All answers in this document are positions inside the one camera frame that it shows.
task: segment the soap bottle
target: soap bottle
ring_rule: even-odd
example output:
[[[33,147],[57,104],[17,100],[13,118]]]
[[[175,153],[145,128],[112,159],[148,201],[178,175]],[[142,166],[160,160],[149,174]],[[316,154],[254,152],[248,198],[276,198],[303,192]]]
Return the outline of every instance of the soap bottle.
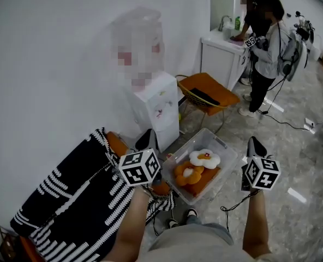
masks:
[[[240,16],[237,16],[236,18],[234,29],[240,30]]]

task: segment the hand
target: hand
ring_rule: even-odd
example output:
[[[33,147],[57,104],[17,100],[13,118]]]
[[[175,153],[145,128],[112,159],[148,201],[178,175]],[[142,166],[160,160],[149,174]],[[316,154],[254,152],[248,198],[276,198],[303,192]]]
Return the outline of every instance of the hand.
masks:
[[[239,34],[239,35],[237,35],[237,36],[232,36],[230,39],[231,39],[232,41],[244,41],[244,36],[243,36],[243,35],[241,35],[241,34]]]

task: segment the flower-shaped plush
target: flower-shaped plush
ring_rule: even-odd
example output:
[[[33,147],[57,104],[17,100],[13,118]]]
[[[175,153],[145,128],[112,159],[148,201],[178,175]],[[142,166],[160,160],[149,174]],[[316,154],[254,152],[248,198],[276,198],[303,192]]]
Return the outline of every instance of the flower-shaped plush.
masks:
[[[206,148],[201,151],[192,151],[189,155],[189,159],[194,166],[204,166],[208,169],[215,169],[221,161],[216,153],[213,153]]]
[[[193,166],[190,161],[186,161],[175,168],[176,183],[179,186],[195,184],[200,181],[203,171],[203,166]]]

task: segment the clear plastic container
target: clear plastic container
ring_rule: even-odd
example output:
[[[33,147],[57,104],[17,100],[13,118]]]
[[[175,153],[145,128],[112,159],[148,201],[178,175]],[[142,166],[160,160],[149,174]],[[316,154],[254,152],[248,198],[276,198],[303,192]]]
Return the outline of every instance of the clear plastic container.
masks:
[[[202,192],[200,192],[197,197],[194,197],[192,194],[176,184],[174,169],[179,164],[182,164],[186,160],[189,160],[188,156],[192,151],[202,150],[203,148],[207,148],[220,156],[221,162],[219,164],[219,167],[221,168],[221,170],[219,170],[219,172],[207,184]],[[210,130],[203,128],[163,163],[161,174],[163,176],[163,179],[172,187],[172,189],[174,189],[174,191],[188,205],[192,206],[201,197],[203,197],[204,194],[208,192],[209,189],[211,189],[222,176],[225,176],[225,173],[228,170],[234,167],[237,157],[238,153],[236,153],[224,141],[214,135]]]

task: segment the foot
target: foot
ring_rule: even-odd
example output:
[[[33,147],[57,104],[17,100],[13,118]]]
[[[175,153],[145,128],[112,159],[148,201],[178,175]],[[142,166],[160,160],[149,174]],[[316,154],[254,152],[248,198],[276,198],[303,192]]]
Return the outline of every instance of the foot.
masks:
[[[190,208],[190,209],[187,211],[187,213],[186,213],[186,217],[189,217],[189,216],[196,216],[196,217],[198,217],[198,213],[196,212],[196,210],[195,210],[195,209]]]
[[[247,86],[250,86],[251,84],[250,84],[250,80],[248,79],[248,78],[241,78],[240,80],[239,80],[239,82],[241,83],[241,84],[243,84],[243,85],[247,85]]]
[[[176,220],[174,220],[173,218],[169,218],[167,221],[166,221],[167,225],[168,225],[168,228],[171,229],[171,228],[174,228],[174,227],[178,227],[178,222]]]
[[[244,94],[243,95],[243,98],[244,98],[245,101],[248,101],[248,102],[251,102],[252,101],[250,94]]]
[[[249,117],[252,117],[252,118],[256,117],[256,114],[254,112],[251,112],[251,111],[243,109],[243,108],[239,108],[238,112],[242,116],[249,116]]]

